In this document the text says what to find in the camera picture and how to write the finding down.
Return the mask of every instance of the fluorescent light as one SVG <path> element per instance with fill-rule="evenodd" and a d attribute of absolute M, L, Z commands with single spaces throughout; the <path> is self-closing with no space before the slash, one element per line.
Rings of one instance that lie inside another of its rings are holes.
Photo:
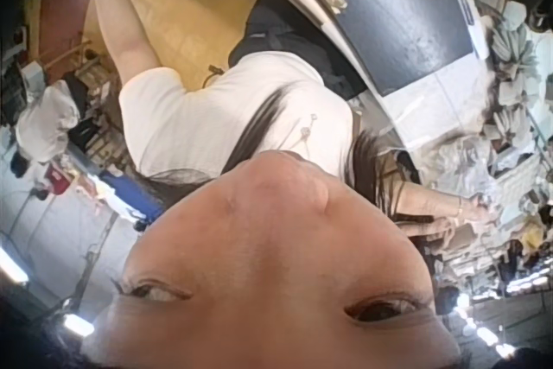
<path fill-rule="evenodd" d="M 468 294 L 460 293 L 457 297 L 457 307 L 466 308 L 470 306 L 470 297 Z"/>
<path fill-rule="evenodd" d="M 16 262 L 10 258 L 8 253 L 0 247 L 0 269 L 17 284 L 25 284 L 29 282 L 29 276 L 21 269 Z"/>
<path fill-rule="evenodd" d="M 469 317 L 467 319 L 467 326 L 470 328 L 476 328 L 476 323 L 474 322 L 474 319 L 472 317 Z"/>
<path fill-rule="evenodd" d="M 462 309 L 461 307 L 455 307 L 454 310 L 457 312 L 457 314 L 461 319 L 466 320 L 468 318 L 468 314 L 467 314 L 467 311 L 465 311 L 465 309 Z"/>
<path fill-rule="evenodd" d="M 499 338 L 489 328 L 479 328 L 476 330 L 476 334 L 480 337 L 488 346 L 495 345 Z"/>
<path fill-rule="evenodd" d="M 513 354 L 517 351 L 517 349 L 511 345 L 507 345 L 504 343 L 503 345 L 497 345 L 495 347 L 495 351 L 499 353 L 499 356 L 501 356 L 503 359 L 509 359 L 512 357 Z"/>
<path fill-rule="evenodd" d="M 532 284 L 534 284 L 534 285 L 547 284 L 547 280 L 548 280 L 548 278 L 546 276 L 543 276 L 543 277 L 540 277 L 540 278 L 536 278 L 534 281 L 532 281 Z"/>
<path fill-rule="evenodd" d="M 65 315 L 63 325 L 82 337 L 87 337 L 94 333 L 94 326 L 77 315 Z"/>

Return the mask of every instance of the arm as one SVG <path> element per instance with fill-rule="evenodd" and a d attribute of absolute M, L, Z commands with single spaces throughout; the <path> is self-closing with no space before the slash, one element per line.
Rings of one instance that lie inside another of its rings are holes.
<path fill-rule="evenodd" d="M 417 223 L 399 223 L 397 224 L 405 235 L 411 237 L 427 237 L 428 240 L 434 240 L 441 237 L 446 232 L 451 232 L 453 225 L 449 219 L 440 218 L 430 224 L 417 224 Z"/>
<path fill-rule="evenodd" d="M 397 212 L 407 215 L 430 215 L 437 218 L 460 218 L 465 220 L 491 222 L 493 215 L 480 203 L 480 198 L 471 200 L 415 183 L 394 183 L 397 198 Z"/>
<path fill-rule="evenodd" d="M 161 63 L 130 0 L 95 0 L 102 36 L 121 82 Z"/>

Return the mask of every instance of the white cloth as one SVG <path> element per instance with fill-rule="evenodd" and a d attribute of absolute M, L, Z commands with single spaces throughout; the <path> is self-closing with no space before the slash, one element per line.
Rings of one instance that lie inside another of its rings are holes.
<path fill-rule="evenodd" d="M 48 162 L 67 147 L 67 132 L 79 123 L 79 110 L 67 82 L 49 86 L 29 103 L 17 120 L 16 137 L 20 150 L 37 162 Z"/>
<path fill-rule="evenodd" d="M 138 172 L 186 182 L 219 176 L 245 126 L 281 88 L 286 91 L 283 111 L 259 151 L 291 150 L 342 177 L 352 142 L 352 112 L 314 68 L 283 52 L 247 55 L 195 93 L 186 93 L 179 74 L 170 68 L 130 80 L 120 104 Z"/>

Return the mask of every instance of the skin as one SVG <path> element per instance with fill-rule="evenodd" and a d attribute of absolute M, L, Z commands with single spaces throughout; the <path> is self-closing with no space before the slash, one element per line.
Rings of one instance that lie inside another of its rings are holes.
<path fill-rule="evenodd" d="M 144 284 L 171 296 L 118 296 L 86 340 L 93 360 L 144 368 L 438 368 L 457 353 L 433 317 L 430 275 L 404 233 L 290 153 L 261 153 L 164 214 L 124 268 L 125 290 Z M 425 305 L 375 323 L 345 312 L 400 299 Z M 402 322 L 418 314 L 427 317 Z"/>

